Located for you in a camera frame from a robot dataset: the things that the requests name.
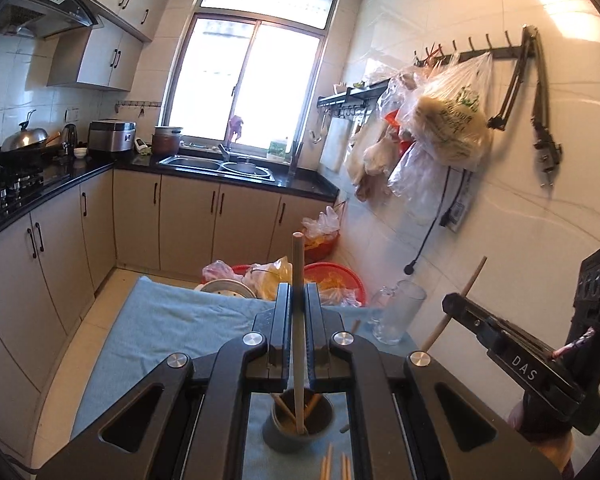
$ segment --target black countertop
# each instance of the black countertop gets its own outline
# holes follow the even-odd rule
[[[108,157],[94,158],[87,156],[84,160],[54,162],[43,171],[45,180],[48,180],[49,184],[43,184],[35,192],[26,194],[17,204],[10,206],[7,210],[0,210],[0,232],[47,200],[110,168],[155,174],[170,174],[183,178],[207,180],[221,184],[231,184],[232,186],[244,186],[281,194],[302,196],[325,202],[334,202],[339,191],[337,187],[317,172],[301,168],[298,168],[295,177],[289,178],[284,169],[278,165],[261,164],[258,162],[261,166],[267,166],[275,178],[274,182],[263,182],[225,173],[194,173],[193,171],[183,171],[158,164],[164,158],[164,156],[141,156],[130,153],[117,160],[112,160]]]

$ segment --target metal basin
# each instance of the metal basin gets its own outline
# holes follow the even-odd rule
[[[224,162],[222,168],[232,173],[237,173],[255,178],[271,178],[271,172],[266,168],[260,168],[250,162]]]
[[[164,164],[165,166],[175,166],[177,168],[221,171],[220,162],[197,156],[174,155],[161,160],[160,164]]]

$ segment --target gray cup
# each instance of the gray cup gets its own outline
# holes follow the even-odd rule
[[[314,395],[312,390],[305,388],[304,404],[308,404]],[[295,415],[293,389],[285,391],[280,397],[289,406],[291,413]],[[331,426],[333,418],[333,405],[329,399],[323,396],[304,422],[308,434],[298,435],[296,426],[272,401],[269,416],[262,425],[262,437],[271,449],[280,453],[293,453],[320,438]]]

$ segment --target range hood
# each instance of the range hood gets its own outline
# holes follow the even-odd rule
[[[0,10],[0,33],[46,38],[98,20],[86,0],[7,0]]]

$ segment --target black kettle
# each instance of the black kettle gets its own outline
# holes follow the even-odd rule
[[[78,128],[75,127],[75,124],[65,124],[60,138],[66,145],[66,154],[73,156],[74,148],[78,145]]]

